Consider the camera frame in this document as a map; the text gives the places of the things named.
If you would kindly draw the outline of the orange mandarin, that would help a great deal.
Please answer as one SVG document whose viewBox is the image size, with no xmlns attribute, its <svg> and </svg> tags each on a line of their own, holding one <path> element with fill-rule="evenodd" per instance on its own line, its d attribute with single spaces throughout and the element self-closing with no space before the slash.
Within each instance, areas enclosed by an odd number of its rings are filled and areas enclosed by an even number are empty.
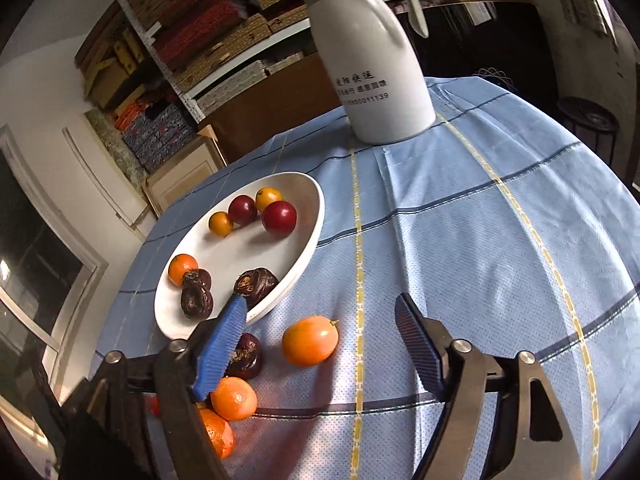
<svg viewBox="0 0 640 480">
<path fill-rule="evenodd" d="M 252 417 L 257 410 L 257 394 L 253 387 L 239 377 L 224 377 L 218 387 L 209 395 L 214 411 L 228 420 Z"/>
</svg>

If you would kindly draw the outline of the big dark water chestnut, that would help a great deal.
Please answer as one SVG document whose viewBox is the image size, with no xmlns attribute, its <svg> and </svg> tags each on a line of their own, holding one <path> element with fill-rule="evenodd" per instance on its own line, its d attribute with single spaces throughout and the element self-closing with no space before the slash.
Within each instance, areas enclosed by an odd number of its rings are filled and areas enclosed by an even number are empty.
<svg viewBox="0 0 640 480">
<path fill-rule="evenodd" d="M 279 284 L 278 278 L 266 268 L 243 272 L 234 283 L 233 292 L 243 297 L 252 310 Z"/>
</svg>

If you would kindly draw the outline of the large orange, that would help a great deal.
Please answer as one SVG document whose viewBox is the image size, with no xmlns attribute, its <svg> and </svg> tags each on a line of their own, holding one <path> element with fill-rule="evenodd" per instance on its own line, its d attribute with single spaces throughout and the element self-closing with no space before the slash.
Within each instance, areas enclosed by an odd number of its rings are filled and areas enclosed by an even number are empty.
<svg viewBox="0 0 640 480">
<path fill-rule="evenodd" d="M 229 423 L 209 408 L 200 408 L 198 414 L 205 426 L 210 442 L 221 460 L 228 458 L 234 448 L 234 435 Z"/>
</svg>

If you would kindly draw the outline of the small red cherry tomato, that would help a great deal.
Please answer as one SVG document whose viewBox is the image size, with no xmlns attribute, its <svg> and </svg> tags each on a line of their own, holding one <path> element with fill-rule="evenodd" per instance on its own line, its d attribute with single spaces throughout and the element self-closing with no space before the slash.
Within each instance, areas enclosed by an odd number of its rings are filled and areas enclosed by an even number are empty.
<svg viewBox="0 0 640 480">
<path fill-rule="evenodd" d="M 160 402 L 158 402 L 157 396 L 149 397 L 149 410 L 154 417 L 160 418 Z"/>
</svg>

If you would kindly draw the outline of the orange yellow fruit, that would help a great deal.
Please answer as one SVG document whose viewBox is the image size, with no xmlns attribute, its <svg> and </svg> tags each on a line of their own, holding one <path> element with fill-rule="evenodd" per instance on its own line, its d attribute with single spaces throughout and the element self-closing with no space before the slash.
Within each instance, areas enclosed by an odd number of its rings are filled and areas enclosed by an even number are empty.
<svg viewBox="0 0 640 480">
<path fill-rule="evenodd" d="M 281 341 L 285 359 L 298 367 L 311 367 L 329 359 L 338 344 L 337 322 L 321 315 L 308 316 L 288 327 Z"/>
</svg>

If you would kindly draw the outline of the small orange fruit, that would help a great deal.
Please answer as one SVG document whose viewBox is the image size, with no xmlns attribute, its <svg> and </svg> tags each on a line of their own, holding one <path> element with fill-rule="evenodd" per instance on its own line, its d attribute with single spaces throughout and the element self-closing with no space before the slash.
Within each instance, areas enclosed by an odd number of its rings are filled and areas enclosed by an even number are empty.
<svg viewBox="0 0 640 480">
<path fill-rule="evenodd" d="M 216 211 L 208 219 L 208 228 L 214 235 L 224 238 L 233 231 L 233 221 L 226 212 Z"/>
</svg>

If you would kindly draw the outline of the large red plum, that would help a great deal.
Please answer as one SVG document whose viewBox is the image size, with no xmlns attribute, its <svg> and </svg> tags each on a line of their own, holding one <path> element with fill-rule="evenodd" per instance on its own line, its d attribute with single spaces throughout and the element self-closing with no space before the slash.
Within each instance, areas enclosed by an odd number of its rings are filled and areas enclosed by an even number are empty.
<svg viewBox="0 0 640 480">
<path fill-rule="evenodd" d="M 262 212 L 262 226 L 274 237 L 287 237 L 296 227 L 297 211 L 286 200 L 269 204 Z"/>
</svg>

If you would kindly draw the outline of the white oval plate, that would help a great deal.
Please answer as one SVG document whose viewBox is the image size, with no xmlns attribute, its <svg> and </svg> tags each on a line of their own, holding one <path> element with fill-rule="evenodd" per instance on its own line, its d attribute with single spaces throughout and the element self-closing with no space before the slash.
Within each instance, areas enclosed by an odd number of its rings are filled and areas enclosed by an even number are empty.
<svg viewBox="0 0 640 480">
<path fill-rule="evenodd" d="M 274 237 L 258 220 L 234 229 L 226 237 L 209 231 L 208 219 L 212 214 L 226 210 L 236 196 L 254 196 L 260 188 L 276 188 L 294 206 L 297 222 L 292 234 Z M 325 215 L 326 201 L 316 179 L 296 171 L 270 174 L 242 186 L 206 210 L 181 237 L 171 257 L 191 256 L 212 276 L 212 318 L 216 318 L 231 297 L 234 283 L 243 272 L 255 268 L 271 271 L 279 283 L 248 311 L 246 322 L 252 325 L 277 307 L 303 275 L 317 248 Z"/>
</svg>

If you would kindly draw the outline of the blue checked tablecloth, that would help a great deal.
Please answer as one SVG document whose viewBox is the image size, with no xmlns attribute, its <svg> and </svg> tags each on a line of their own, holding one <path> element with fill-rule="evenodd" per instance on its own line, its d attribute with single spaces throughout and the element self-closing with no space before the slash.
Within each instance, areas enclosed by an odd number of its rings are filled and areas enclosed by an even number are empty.
<svg viewBox="0 0 640 480">
<path fill-rule="evenodd" d="M 300 280 L 253 326 L 266 349 L 259 410 L 234 427 L 235 479 L 407 479 L 440 405 L 394 320 L 408 292 L 483 352 L 533 352 L 570 423 L 582 472 L 605 473 L 639 421 L 639 205 L 569 131 L 480 78 L 428 81 L 437 122 L 360 144 L 332 110 L 279 134 L 177 200 L 122 283 L 99 353 L 160 351 L 160 274 L 206 210 L 278 171 L 314 177 L 326 218 Z M 285 330 L 321 315 L 338 344 L 311 367 Z"/>
</svg>

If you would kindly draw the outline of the wooden cabinet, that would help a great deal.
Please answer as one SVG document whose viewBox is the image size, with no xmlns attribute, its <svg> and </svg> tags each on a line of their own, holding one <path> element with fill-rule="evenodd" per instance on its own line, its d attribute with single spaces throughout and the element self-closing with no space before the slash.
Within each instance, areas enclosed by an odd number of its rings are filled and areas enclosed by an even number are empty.
<svg viewBox="0 0 640 480">
<path fill-rule="evenodd" d="M 211 125 L 205 126 L 183 148 L 147 177 L 142 190 L 160 218 L 180 197 L 227 166 L 227 159 Z"/>
</svg>

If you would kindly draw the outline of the white thermos jug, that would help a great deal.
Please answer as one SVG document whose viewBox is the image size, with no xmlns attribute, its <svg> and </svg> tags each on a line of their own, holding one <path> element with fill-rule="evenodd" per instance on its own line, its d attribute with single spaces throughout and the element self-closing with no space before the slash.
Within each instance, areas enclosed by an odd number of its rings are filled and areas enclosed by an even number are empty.
<svg viewBox="0 0 640 480">
<path fill-rule="evenodd" d="M 304 0 L 322 64 L 363 143 L 383 145 L 430 128 L 435 111 L 409 38 L 383 0 Z M 428 36 L 419 0 L 409 22 Z"/>
</svg>

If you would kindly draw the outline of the shelf with boxes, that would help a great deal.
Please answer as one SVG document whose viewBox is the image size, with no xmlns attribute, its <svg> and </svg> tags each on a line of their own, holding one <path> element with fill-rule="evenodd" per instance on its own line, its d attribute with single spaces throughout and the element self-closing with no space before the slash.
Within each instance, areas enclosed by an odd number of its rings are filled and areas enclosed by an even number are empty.
<svg viewBox="0 0 640 480">
<path fill-rule="evenodd" d="M 405 29 L 407 0 L 383 0 Z M 422 6 L 465 0 L 419 0 Z M 78 50 L 85 95 L 147 172 L 221 134 L 227 160 L 343 106 L 318 55 L 304 0 L 117 0 Z"/>
</svg>

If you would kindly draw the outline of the window frame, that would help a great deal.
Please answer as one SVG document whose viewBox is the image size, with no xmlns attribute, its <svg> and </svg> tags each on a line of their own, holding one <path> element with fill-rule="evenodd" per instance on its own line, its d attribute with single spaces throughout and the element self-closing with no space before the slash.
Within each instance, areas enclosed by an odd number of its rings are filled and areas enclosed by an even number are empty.
<svg viewBox="0 0 640 480">
<path fill-rule="evenodd" d="M 79 236 L 1 128 L 1 402 L 30 415 L 17 375 L 29 352 L 55 392 L 105 262 Z"/>
</svg>

